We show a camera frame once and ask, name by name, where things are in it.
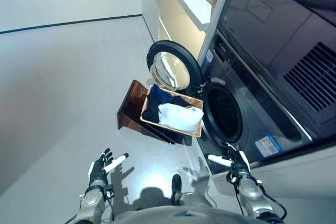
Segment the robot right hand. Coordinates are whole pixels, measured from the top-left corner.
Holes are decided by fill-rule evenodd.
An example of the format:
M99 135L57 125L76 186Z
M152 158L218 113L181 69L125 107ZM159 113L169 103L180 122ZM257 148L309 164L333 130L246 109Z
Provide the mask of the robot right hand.
M213 154L209 154L207 159L225 167L229 167L232 171L250 174L249 161L239 146L234 147L228 142L225 142L224 150L226 151L227 159Z

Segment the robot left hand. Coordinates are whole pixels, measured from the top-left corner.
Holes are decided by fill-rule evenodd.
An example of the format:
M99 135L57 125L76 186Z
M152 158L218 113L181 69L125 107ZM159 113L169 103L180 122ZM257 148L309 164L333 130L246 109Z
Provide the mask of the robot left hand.
M91 185L96 180L101 180L107 184L107 174L120 165L129 157L128 153L124 153L118 158L112 157L110 148L105 149L97 160L93 161L89 167L88 178Z

